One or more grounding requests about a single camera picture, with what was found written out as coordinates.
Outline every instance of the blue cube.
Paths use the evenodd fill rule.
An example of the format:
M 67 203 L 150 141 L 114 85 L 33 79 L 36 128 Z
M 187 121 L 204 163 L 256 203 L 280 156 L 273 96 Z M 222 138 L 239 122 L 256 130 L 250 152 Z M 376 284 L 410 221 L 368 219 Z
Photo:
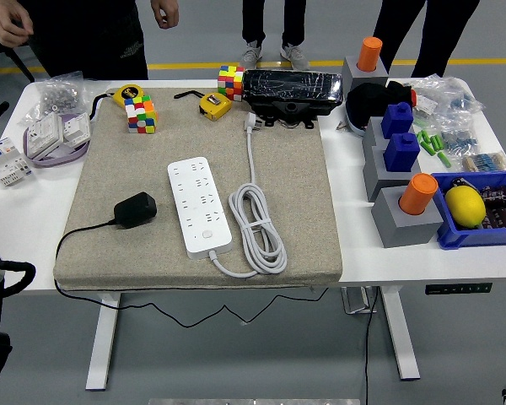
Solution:
M 385 139 L 390 139 L 394 133 L 408 132 L 413 120 L 412 109 L 407 103 L 388 105 L 380 123 L 382 134 Z
M 411 171 L 419 153 L 416 135 L 410 132 L 394 133 L 384 153 L 386 170 Z

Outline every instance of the sneaker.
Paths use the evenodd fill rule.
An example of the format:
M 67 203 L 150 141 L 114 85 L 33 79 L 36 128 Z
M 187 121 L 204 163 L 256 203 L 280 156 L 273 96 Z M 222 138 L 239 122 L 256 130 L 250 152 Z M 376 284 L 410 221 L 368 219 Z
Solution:
M 282 46 L 281 56 L 290 61 L 294 70 L 310 70 L 310 63 L 299 46 Z
M 262 48 L 256 45 L 256 40 L 249 42 L 240 60 L 240 66 L 245 70 L 256 69 L 256 63 L 262 58 Z

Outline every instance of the lemon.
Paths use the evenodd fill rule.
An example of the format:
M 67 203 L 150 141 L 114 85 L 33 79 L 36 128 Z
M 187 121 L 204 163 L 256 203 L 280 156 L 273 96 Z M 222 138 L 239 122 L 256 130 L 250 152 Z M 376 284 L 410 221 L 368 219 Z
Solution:
M 444 196 L 454 221 L 466 228 L 476 228 L 486 217 L 482 196 L 469 186 L 452 187 Z

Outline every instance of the black plastic wrap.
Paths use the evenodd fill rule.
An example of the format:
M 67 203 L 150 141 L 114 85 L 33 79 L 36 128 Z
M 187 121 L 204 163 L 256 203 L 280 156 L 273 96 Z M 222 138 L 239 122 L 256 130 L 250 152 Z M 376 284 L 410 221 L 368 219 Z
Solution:
M 268 126 L 280 119 L 313 127 L 311 121 L 343 102 L 341 74 L 247 70 L 243 84 L 244 101 Z

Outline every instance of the desk control panel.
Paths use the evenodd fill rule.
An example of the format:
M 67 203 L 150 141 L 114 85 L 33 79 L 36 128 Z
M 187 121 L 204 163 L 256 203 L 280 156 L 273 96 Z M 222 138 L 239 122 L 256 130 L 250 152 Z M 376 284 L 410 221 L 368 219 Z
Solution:
M 493 283 L 429 284 L 426 295 L 489 293 Z

